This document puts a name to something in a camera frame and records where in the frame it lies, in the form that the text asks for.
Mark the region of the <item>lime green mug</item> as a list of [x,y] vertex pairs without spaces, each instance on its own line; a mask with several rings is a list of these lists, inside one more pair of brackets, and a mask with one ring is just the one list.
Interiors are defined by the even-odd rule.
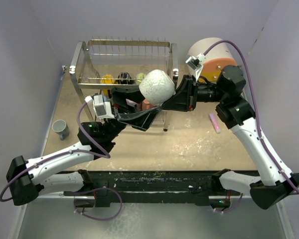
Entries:
[[135,83],[136,83],[137,85],[139,85],[145,77],[146,77],[146,74],[145,74],[145,73],[138,73],[138,74],[136,75]]

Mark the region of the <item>metal dish rack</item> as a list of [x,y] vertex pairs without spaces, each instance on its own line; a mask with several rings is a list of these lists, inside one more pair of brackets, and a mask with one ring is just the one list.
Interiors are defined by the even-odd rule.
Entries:
[[[138,73],[163,70],[175,84],[178,83],[179,65],[177,45],[166,40],[90,39],[78,42],[69,74],[81,102],[87,97],[84,90],[103,94],[113,87],[135,89],[133,85],[118,83],[118,75],[128,72],[135,81]],[[102,84],[104,75],[112,75],[116,84]]]

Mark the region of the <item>yellow mug black handle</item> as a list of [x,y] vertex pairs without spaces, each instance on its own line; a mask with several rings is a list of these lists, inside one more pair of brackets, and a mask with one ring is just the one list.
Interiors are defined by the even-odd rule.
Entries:
[[[116,84],[116,80],[114,79],[114,77],[112,75],[104,75],[101,80],[100,83],[102,84]],[[110,94],[110,90],[102,90],[103,95],[106,96],[107,98],[109,98],[109,94]]]

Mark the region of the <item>salmon pink mug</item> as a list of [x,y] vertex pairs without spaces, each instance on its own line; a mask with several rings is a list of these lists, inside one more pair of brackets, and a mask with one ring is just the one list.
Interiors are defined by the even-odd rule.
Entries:
[[145,110],[148,110],[148,109],[151,109],[153,108],[154,106],[147,100],[147,99],[144,99],[143,102],[142,102],[142,110],[145,111]]

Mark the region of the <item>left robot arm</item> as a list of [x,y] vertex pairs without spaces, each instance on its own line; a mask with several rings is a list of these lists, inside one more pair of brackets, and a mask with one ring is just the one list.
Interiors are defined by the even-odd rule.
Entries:
[[6,190],[10,190],[14,205],[22,206],[35,200],[40,193],[54,192],[53,175],[74,165],[99,158],[110,158],[113,140],[126,128],[126,123],[115,118],[113,104],[103,95],[87,96],[82,106],[92,106],[101,122],[78,122],[79,141],[65,149],[44,157],[24,160],[14,158],[6,175]]

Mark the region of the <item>grey speckled mug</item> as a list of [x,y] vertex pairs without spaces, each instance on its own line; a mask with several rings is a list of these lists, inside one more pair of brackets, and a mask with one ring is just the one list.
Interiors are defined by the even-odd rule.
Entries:
[[139,85],[139,90],[152,105],[161,105],[175,94],[175,84],[163,71],[150,71]]

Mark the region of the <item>black mug white interior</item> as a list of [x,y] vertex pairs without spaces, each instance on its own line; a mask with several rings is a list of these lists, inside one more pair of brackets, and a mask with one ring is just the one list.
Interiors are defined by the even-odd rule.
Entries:
[[135,81],[131,78],[128,72],[121,72],[118,75],[118,83],[121,85],[133,85]]

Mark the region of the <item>purple mug black handle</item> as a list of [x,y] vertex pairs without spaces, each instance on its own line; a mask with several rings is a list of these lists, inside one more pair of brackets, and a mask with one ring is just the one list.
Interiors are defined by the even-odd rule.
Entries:
[[138,107],[138,103],[136,103],[134,101],[126,99],[126,102],[127,102],[127,105],[130,106],[130,107],[133,107],[135,109]]

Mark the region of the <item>small grey cup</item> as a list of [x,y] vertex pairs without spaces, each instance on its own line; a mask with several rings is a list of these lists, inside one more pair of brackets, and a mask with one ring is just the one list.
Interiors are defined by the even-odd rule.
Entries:
[[61,119],[52,124],[52,130],[59,135],[60,140],[64,140],[70,133],[66,121]]

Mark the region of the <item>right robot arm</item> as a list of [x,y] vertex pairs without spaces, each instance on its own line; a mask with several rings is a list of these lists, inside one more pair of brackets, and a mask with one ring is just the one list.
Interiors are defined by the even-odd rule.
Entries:
[[243,71],[228,65],[221,70],[216,83],[198,83],[185,75],[176,93],[162,104],[164,110],[188,112],[197,102],[217,102],[220,120],[240,140],[254,162],[258,177],[224,169],[212,176],[212,191],[223,195],[233,190],[248,196],[261,209],[268,209],[299,187],[299,173],[293,173],[269,144],[257,126],[255,111],[241,96],[246,85]]

